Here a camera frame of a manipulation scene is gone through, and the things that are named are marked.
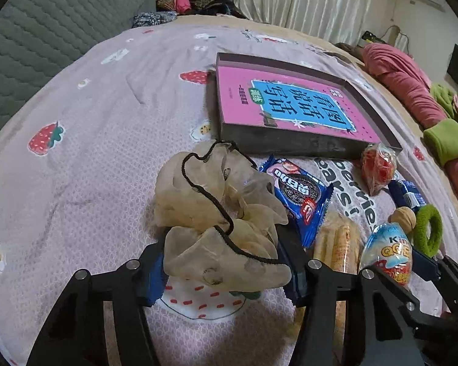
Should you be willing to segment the blue Kinder egg toy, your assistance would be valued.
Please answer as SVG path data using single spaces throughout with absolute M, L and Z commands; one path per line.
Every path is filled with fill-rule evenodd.
M 380 268 L 405 288 L 409 285 L 412 246 L 398 223 L 381 224 L 371 233 L 362 251 L 359 270 L 369 266 Z

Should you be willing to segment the brown walnut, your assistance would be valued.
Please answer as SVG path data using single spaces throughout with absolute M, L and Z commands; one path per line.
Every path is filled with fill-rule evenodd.
M 416 215 L 407 206 L 400 206 L 388 217 L 389 223 L 397 223 L 409 235 L 417 224 Z

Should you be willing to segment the dark blue snack packet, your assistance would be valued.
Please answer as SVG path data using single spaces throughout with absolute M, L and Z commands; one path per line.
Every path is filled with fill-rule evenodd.
M 414 183 L 404 179 L 392 180 L 388 184 L 388 189 L 395 206 L 406 206 L 416 213 L 420 207 L 427 203 L 421 192 Z

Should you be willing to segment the yellow biscuit roll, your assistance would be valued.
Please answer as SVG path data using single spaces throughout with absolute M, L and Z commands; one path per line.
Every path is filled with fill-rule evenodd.
M 332 270 L 357 274 L 362 251 L 360 227 L 339 212 L 328 212 L 314 241 L 316 260 Z

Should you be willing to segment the red egg toy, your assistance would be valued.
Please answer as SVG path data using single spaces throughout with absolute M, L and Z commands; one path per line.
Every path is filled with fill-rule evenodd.
M 369 194 L 375 196 L 392 181 L 397 169 L 396 154 L 383 143 L 369 145 L 362 152 L 361 169 Z

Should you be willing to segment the blue Oreo cookie packet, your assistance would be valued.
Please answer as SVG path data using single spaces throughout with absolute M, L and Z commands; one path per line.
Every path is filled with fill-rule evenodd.
M 334 192 L 314 175 L 286 158 L 268 157 L 260 171 L 273 177 L 274 194 L 282 202 L 303 248 L 310 248 Z

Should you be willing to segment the beige sheer hair scrunchie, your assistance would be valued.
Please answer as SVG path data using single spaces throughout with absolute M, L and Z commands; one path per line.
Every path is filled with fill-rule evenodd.
M 154 221 L 166 229 L 164 271 L 228 292 L 285 286 L 278 226 L 287 212 L 270 175 L 233 141 L 208 141 L 173 155 L 154 189 Z

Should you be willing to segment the green fleece blanket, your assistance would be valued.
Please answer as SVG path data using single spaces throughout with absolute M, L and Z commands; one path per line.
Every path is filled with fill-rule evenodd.
M 432 84 L 430 93 L 434 101 L 443 108 L 446 118 L 426 129 L 423 138 L 443 167 L 458 159 L 458 96 L 441 84 Z

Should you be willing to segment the pink strawberry print blanket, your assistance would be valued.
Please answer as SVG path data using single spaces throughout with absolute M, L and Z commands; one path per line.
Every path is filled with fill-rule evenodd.
M 214 133 L 220 52 L 288 61 L 349 81 L 400 140 L 399 172 L 441 212 L 458 262 L 458 200 L 401 103 L 315 37 L 229 18 L 126 30 L 56 75 L 0 132 L 0 351 L 24 365 L 72 274 L 112 271 L 156 236 L 162 165 Z

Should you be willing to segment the pink rolled quilt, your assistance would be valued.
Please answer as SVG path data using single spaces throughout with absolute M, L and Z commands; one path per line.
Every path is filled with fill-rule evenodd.
M 413 118 L 423 127 L 432 127 L 446 113 L 432 98 L 429 77 L 406 53 L 391 45 L 372 43 L 362 52 L 362 60 L 369 75 L 376 78 L 407 108 Z M 458 195 L 458 159 L 443 166 Z

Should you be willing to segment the grey shallow box tray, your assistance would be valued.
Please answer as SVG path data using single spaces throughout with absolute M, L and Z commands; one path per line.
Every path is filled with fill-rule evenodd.
M 289 75 L 296 78 L 318 80 L 328 85 L 343 88 L 351 96 L 359 110 L 371 120 L 371 126 L 380 136 L 378 143 L 390 147 L 395 153 L 400 153 L 402 147 L 392 130 L 381 118 L 380 114 L 360 94 L 358 90 L 343 78 L 314 70 L 308 67 L 268 59 L 258 56 L 248 56 L 233 53 L 218 53 L 216 69 L 220 66 L 230 66 L 243 69 L 263 70 L 276 74 Z M 247 125 L 228 124 L 222 121 L 222 109 L 219 102 L 218 81 L 216 78 L 217 107 L 219 112 L 217 137 L 221 141 L 234 141 L 240 150 L 250 155 L 282 155 L 282 156 L 313 156 L 357 160 L 363 150 L 369 145 L 353 139 L 345 139 L 333 135 L 320 135 L 269 127 L 253 127 Z

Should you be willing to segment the pink Chinese workbook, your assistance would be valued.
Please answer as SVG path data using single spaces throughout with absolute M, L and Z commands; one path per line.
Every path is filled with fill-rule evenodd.
M 216 69 L 222 121 L 378 143 L 380 136 L 343 88 L 263 70 Z

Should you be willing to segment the grey quilted headboard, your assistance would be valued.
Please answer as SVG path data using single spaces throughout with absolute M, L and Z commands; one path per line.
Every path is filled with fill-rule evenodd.
M 8 0 L 0 10 L 0 130 L 57 73 L 155 0 Z

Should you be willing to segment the dark floral cushion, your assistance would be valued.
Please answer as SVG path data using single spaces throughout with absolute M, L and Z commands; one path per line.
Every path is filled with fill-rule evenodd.
M 173 22 L 178 14 L 175 11 L 139 13 L 133 17 L 132 27 L 153 27 Z

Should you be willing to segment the beige bed sheet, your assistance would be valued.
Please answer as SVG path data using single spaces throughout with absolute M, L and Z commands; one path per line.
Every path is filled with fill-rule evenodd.
M 412 59 L 393 47 L 378 44 L 345 51 L 296 30 L 233 16 L 182 16 L 175 23 L 184 39 L 191 27 L 202 34 L 226 29 L 236 44 L 235 53 L 250 55 L 251 45 L 267 45 L 272 59 L 286 61 L 288 52 L 295 47 L 298 51 L 294 64 L 348 77 L 360 90 L 370 86 L 365 95 L 401 141 L 403 165 L 424 194 L 434 196 L 435 206 L 443 210 L 443 219 L 458 223 L 458 160 L 440 166 L 434 150 L 423 138 L 424 130 L 447 115 L 430 96 L 432 84 Z

